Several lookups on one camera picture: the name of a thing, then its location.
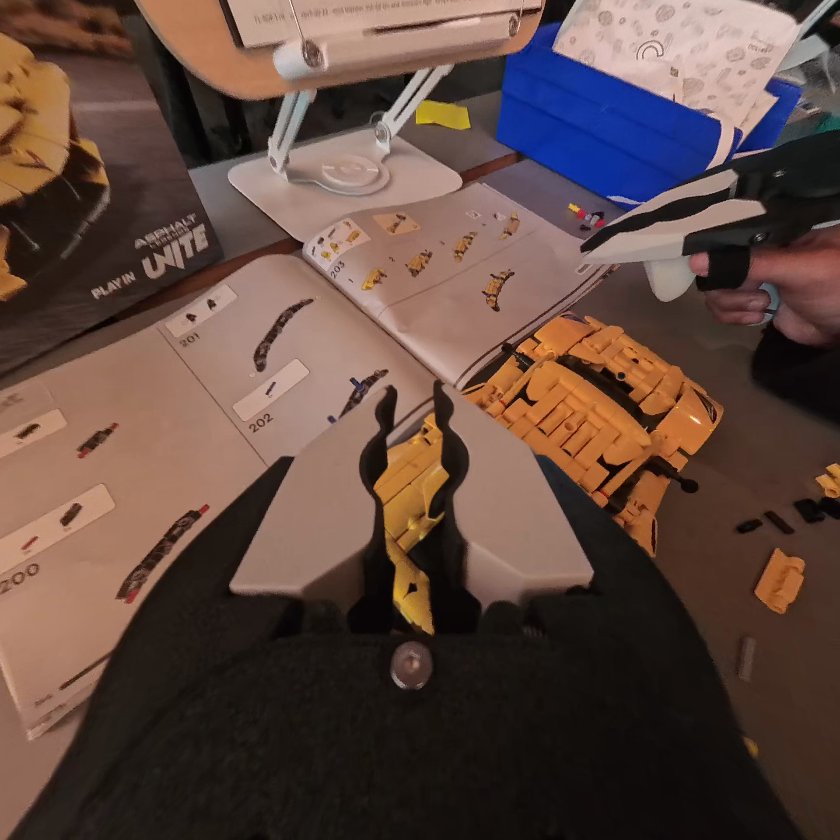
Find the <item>yellow and black loose bricks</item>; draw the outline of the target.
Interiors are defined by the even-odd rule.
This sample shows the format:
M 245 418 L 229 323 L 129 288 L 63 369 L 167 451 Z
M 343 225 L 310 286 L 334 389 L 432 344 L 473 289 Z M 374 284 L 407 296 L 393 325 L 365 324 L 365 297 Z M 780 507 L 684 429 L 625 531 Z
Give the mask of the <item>yellow and black loose bricks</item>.
M 818 524 L 828 518 L 839 519 L 839 499 L 824 497 L 817 499 L 804 497 L 794 500 L 793 509 L 805 524 Z M 736 526 L 736 533 L 747 534 L 757 530 L 762 524 L 769 523 L 783 535 L 791 536 L 795 530 L 779 513 L 765 511 L 761 518 L 743 521 Z M 798 597 L 805 575 L 805 562 L 799 557 L 788 554 L 782 549 L 774 549 L 765 564 L 753 589 L 755 597 L 773 614 L 784 615 Z M 757 643 L 752 637 L 745 637 L 739 651 L 738 678 L 750 682 Z

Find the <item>grey desk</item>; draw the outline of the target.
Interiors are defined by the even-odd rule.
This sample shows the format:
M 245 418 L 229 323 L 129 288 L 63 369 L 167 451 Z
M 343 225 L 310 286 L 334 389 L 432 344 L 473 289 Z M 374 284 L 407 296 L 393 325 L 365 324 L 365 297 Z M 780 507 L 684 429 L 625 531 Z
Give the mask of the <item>grey desk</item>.
M 697 332 L 699 292 L 660 301 L 644 268 L 606 265 L 546 322 L 618 326 L 723 407 L 681 472 L 697 491 L 666 490 L 654 558 L 532 451 L 587 587 L 482 608 L 436 582 L 439 489 L 442 520 L 409 553 L 433 633 L 408 626 L 394 592 L 237 595 L 301 451 L 279 458 L 150 588 L 9 837 L 838 838 L 838 523 L 735 533 L 802 493 L 838 431 L 753 384 L 745 339 Z M 486 380 L 503 345 L 546 322 L 451 386 Z M 435 382 L 449 385 L 433 380 L 430 413 L 397 427 L 395 412 L 386 456 L 434 415 Z M 784 615 L 753 594 L 775 549 L 805 562 Z

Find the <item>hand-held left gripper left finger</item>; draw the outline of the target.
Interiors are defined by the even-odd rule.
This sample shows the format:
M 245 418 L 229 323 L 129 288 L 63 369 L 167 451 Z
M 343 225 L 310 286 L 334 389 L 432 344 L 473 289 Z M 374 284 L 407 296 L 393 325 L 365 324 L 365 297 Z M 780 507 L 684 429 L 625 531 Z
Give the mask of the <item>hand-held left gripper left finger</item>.
M 397 391 L 384 385 L 296 456 L 230 582 L 237 595 L 391 601 L 394 565 L 374 485 Z

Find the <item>yellow brick toy car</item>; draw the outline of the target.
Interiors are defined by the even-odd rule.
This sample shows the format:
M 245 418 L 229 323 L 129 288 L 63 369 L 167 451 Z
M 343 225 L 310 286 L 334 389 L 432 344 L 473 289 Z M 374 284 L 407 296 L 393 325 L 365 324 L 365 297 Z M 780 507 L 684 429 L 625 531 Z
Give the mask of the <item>yellow brick toy car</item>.
M 658 508 L 673 483 L 697 491 L 681 472 L 718 428 L 722 405 L 622 328 L 591 317 L 566 312 L 501 351 L 500 368 L 463 391 L 467 401 L 547 456 L 654 558 Z M 448 477 L 442 447 L 429 414 L 414 436 L 389 447 L 374 486 L 395 566 L 395 609 L 429 634 L 428 578 L 409 555 L 442 520 L 431 513 Z

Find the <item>person's right forearm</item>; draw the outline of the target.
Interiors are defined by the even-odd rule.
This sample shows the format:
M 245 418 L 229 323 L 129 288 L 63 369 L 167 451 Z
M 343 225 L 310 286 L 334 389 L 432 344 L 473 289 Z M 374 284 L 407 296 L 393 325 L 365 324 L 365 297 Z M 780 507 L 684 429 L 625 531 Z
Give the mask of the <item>person's right forearm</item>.
M 751 375 L 765 391 L 839 425 L 839 349 L 797 343 L 772 323 L 752 356 Z

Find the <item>white folding stand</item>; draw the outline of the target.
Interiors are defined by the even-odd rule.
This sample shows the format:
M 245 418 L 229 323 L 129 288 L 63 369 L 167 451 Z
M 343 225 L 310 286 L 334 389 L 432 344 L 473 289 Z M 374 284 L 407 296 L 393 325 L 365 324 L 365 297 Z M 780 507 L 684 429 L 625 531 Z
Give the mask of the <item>white folding stand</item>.
M 231 186 L 297 241 L 365 209 L 418 203 L 458 190 L 461 176 L 399 137 L 419 104 L 454 68 L 414 73 L 376 122 L 325 140 L 297 144 L 317 91 L 283 97 L 264 157 L 234 165 Z

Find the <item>open instruction booklet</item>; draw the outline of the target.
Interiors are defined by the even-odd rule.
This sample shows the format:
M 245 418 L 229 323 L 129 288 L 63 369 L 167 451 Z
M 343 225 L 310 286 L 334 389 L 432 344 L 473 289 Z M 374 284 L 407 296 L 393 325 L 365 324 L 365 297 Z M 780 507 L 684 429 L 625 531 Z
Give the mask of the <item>open instruction booklet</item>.
M 606 277 L 488 185 L 330 219 L 168 319 L 2 392 L 2 675 L 28 740 L 90 697 L 151 587 L 373 392 L 397 427 Z

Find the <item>dark toy car box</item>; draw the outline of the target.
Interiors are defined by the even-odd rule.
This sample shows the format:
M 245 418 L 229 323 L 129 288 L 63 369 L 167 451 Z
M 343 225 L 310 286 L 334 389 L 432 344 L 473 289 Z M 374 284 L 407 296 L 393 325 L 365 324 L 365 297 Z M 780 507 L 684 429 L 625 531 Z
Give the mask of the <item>dark toy car box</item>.
M 121 12 L 2 2 L 2 374 L 221 256 Z

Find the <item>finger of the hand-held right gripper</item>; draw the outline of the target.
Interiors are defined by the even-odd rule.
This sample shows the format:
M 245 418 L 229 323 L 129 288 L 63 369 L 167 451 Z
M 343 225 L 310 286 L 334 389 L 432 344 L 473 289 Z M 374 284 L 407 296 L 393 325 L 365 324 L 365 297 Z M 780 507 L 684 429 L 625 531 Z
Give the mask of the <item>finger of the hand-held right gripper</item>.
M 586 239 L 583 249 L 597 249 L 622 234 L 633 234 L 652 225 L 687 219 L 731 197 L 740 174 L 731 167 L 675 186 L 599 228 Z
M 659 220 L 635 230 L 604 227 L 581 254 L 595 264 L 626 264 L 693 256 L 719 247 L 747 246 L 767 233 L 767 210 L 754 201 L 726 201 L 688 217 Z

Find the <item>blue plastic bin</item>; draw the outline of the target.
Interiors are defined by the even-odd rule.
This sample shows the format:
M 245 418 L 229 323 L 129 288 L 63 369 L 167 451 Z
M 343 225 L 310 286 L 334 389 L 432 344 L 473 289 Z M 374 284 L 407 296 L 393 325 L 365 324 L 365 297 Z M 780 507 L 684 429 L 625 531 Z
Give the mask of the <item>blue plastic bin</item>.
M 496 138 L 620 207 L 631 208 L 720 165 L 769 149 L 802 88 L 772 78 L 770 110 L 748 134 L 553 52 L 560 24 L 507 58 Z

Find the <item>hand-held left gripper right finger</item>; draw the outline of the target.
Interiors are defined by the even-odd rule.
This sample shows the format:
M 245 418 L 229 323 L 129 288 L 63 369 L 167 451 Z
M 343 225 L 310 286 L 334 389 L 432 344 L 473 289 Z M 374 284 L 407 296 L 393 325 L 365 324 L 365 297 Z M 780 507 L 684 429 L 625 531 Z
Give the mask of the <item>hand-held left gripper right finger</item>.
M 434 414 L 447 474 L 436 582 L 482 608 L 589 586 L 592 565 L 530 447 L 441 381 Z

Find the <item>patterned white paper bag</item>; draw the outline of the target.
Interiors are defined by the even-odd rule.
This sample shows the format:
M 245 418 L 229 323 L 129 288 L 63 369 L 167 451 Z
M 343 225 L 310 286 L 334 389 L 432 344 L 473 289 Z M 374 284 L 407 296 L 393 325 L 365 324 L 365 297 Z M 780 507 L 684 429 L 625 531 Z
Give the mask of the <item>patterned white paper bag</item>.
M 801 91 L 775 77 L 801 32 L 758 2 L 576 2 L 552 52 L 582 76 L 595 140 L 704 169 L 776 144 Z

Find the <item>person's right hand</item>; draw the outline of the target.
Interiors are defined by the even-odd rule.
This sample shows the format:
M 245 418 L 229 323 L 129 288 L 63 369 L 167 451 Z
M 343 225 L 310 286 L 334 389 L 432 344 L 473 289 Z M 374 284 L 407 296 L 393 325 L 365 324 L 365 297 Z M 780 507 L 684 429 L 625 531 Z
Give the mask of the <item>person's right hand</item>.
M 787 339 L 812 347 L 838 346 L 838 225 L 813 230 L 784 247 L 754 249 L 742 285 L 706 292 L 706 306 L 722 323 L 759 324 L 770 306 L 763 285 L 778 291 L 773 325 Z

